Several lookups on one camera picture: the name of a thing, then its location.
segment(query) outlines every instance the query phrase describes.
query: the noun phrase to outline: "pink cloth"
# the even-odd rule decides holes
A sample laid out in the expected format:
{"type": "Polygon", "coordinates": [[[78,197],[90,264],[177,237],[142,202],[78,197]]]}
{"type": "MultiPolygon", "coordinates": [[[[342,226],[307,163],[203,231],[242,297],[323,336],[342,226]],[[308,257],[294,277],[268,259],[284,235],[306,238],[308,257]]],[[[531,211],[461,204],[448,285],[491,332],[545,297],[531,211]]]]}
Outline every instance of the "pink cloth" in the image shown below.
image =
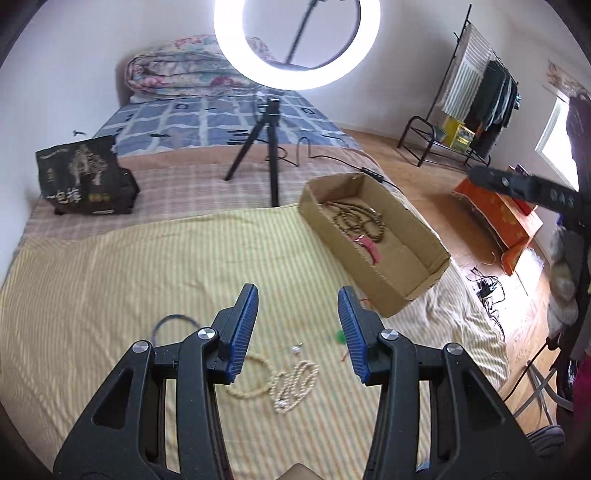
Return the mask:
{"type": "Polygon", "coordinates": [[[579,364],[573,384],[574,422],[582,424],[591,415],[591,356],[579,364]]]}

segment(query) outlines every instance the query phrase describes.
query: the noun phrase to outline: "white bead necklace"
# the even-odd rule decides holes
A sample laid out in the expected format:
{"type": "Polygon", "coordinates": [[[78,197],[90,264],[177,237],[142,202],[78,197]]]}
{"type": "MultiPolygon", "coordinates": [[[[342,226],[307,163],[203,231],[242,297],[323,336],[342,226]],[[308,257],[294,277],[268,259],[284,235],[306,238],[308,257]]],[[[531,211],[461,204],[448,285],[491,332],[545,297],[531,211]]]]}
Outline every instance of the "white bead necklace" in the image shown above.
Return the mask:
{"type": "Polygon", "coordinates": [[[263,386],[250,392],[239,391],[234,385],[230,385],[227,389],[228,394],[237,400],[249,400],[269,392],[269,395],[273,399],[273,409],[276,413],[287,413],[304,400],[314,388],[316,378],[318,378],[320,372],[318,364],[309,360],[298,362],[289,373],[277,373],[271,362],[260,355],[248,353],[246,354],[246,359],[263,365],[269,372],[269,380],[263,386]],[[307,370],[310,370],[310,373],[300,382],[302,375],[307,370]],[[278,385],[283,377],[285,377],[283,385],[281,389],[278,389],[278,385]]]}
{"type": "Polygon", "coordinates": [[[296,364],[289,374],[286,372],[277,374],[273,379],[271,391],[269,392],[269,395],[273,398],[273,409],[277,413],[287,413],[297,407],[314,388],[319,372],[320,368],[316,363],[302,360],[296,364]],[[308,369],[311,370],[310,374],[304,377],[300,383],[301,376],[308,369]],[[277,392],[277,385],[281,377],[285,377],[285,381],[282,389],[277,392]]]}

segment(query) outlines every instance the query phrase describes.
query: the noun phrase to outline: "bed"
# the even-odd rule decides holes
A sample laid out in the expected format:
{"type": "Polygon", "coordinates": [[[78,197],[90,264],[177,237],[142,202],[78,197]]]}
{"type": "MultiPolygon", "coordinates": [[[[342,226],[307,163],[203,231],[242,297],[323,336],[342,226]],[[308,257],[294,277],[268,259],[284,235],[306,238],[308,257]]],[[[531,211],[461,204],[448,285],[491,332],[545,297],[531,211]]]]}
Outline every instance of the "bed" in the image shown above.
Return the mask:
{"type": "MultiPolygon", "coordinates": [[[[299,166],[280,162],[283,206],[267,208],[264,136],[234,179],[223,180],[258,102],[250,93],[125,105],[97,136],[116,136],[119,163],[142,188],[134,213],[56,216],[44,200],[34,209],[0,294],[0,400],[48,468],[132,343],[149,338],[170,313],[209,325],[242,284],[253,282],[261,308],[251,349],[289,369],[291,346],[302,343],[303,358],[317,362],[320,374],[310,395],[285,415],[266,398],[241,401],[218,390],[235,478],[277,478],[296,462],[325,480],[361,478],[379,390],[360,384],[335,340],[336,295],[353,282],[293,204],[308,180],[350,173],[347,164],[381,169],[301,95],[287,92],[279,141],[282,156],[299,166]],[[313,156],[325,157],[309,158],[305,147],[298,154],[301,137],[310,140],[313,156]]],[[[497,389],[508,378],[505,344],[454,262],[431,290],[384,323],[415,343],[461,343],[497,389]]],[[[178,342],[191,332],[172,323],[160,341],[178,342]]],[[[237,387],[248,390],[261,378],[247,362],[237,387]]],[[[178,469],[170,388],[167,461],[178,469]]],[[[428,388],[421,385],[417,464],[428,458],[429,417],[428,388]]]]}

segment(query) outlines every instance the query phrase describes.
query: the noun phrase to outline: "green object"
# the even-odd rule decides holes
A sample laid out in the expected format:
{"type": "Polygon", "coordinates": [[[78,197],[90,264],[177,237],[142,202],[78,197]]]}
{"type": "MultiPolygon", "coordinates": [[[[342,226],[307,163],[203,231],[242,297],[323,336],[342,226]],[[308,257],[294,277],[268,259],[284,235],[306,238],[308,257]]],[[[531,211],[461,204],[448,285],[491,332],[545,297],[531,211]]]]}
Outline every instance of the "green object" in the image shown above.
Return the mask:
{"type": "Polygon", "coordinates": [[[345,334],[343,333],[343,330],[339,330],[338,332],[336,332],[336,341],[341,343],[342,345],[347,344],[347,340],[345,339],[345,334]]]}

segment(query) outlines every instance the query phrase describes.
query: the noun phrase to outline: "ring light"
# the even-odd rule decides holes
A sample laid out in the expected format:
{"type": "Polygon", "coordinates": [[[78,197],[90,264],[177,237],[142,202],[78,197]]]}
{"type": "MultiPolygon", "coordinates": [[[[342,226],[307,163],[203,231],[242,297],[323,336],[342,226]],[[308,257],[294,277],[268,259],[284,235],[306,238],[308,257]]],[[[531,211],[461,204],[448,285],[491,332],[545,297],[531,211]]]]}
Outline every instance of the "ring light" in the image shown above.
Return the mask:
{"type": "Polygon", "coordinates": [[[284,70],[260,59],[246,42],[242,26],[245,1],[216,0],[213,22],[217,42],[236,70],[273,89],[309,90],[339,80],[361,63],[378,35],[381,18],[379,0],[361,0],[357,35],[338,58],[316,69],[284,70]]]}

